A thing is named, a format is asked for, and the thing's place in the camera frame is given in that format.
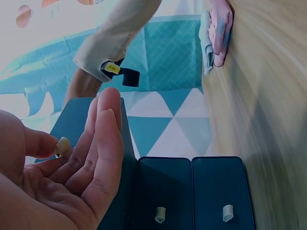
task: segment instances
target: light blue cloth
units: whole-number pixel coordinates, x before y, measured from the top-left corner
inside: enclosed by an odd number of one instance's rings
[[[205,75],[208,75],[212,70],[214,61],[214,53],[208,31],[210,23],[210,14],[207,10],[204,10],[201,15],[201,27],[199,37],[201,40],[203,70]]]

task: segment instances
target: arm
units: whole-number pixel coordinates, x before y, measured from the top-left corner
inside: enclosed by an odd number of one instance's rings
[[[79,97],[96,97],[101,85],[102,82],[100,80],[84,70],[77,68],[68,86],[63,108],[70,99]]]

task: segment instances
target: beige sleeve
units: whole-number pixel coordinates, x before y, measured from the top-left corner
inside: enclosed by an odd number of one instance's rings
[[[74,57],[76,65],[102,82],[111,79],[102,73],[106,61],[119,61],[137,33],[152,18],[162,0],[119,0],[105,23],[88,36]]]

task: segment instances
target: dark blue tray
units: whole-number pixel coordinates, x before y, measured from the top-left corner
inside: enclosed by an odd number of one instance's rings
[[[51,134],[76,145],[84,131],[92,98],[71,100]],[[134,157],[122,100],[125,155],[119,192],[98,229],[101,230],[254,230],[247,175],[238,157]],[[223,206],[234,206],[234,218],[223,222]],[[166,208],[163,224],[154,220]]]

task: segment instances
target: yellow tag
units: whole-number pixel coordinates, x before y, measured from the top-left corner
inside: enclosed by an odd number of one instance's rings
[[[119,74],[120,67],[112,62],[109,62],[106,64],[105,71],[108,71],[110,73]]]

